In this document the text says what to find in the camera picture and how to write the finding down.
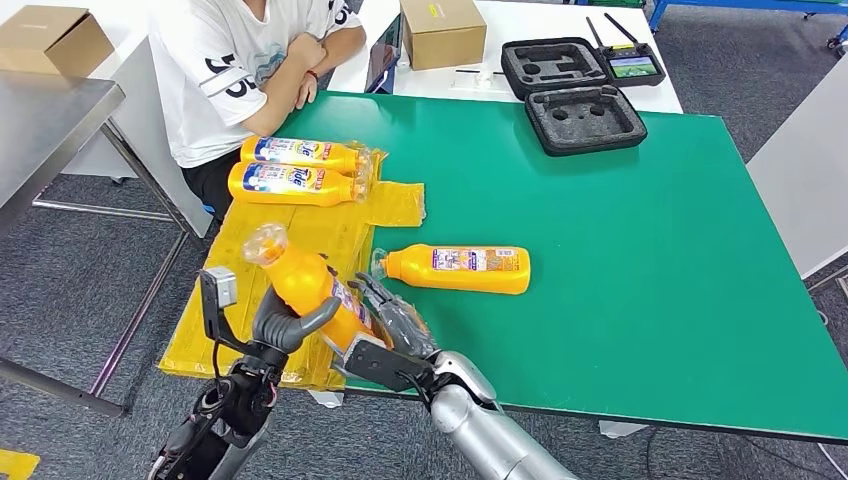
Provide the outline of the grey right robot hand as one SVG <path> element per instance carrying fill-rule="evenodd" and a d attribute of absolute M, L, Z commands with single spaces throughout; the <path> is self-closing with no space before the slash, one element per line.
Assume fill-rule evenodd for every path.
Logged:
<path fill-rule="evenodd" d="M 355 274 L 348 285 L 358 290 L 369 305 L 384 337 L 399 353 L 427 359 L 439 350 L 426 322 L 418 311 L 399 295 L 392 293 L 371 275 Z"/>

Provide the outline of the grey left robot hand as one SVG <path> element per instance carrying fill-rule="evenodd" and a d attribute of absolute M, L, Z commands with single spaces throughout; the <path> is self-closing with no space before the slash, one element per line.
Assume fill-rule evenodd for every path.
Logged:
<path fill-rule="evenodd" d="M 252 324 L 255 341 L 292 354 L 304 339 L 330 322 L 341 306 L 341 300 L 330 296 L 305 314 L 297 314 L 272 287 L 268 287 Z"/>

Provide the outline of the person's left hand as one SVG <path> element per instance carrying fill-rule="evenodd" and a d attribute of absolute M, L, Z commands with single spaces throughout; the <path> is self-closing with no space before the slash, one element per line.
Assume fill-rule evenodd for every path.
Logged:
<path fill-rule="evenodd" d="M 318 80 L 319 77 L 313 70 L 308 70 L 305 73 L 294 103 L 295 109 L 300 110 L 315 100 L 318 92 Z"/>

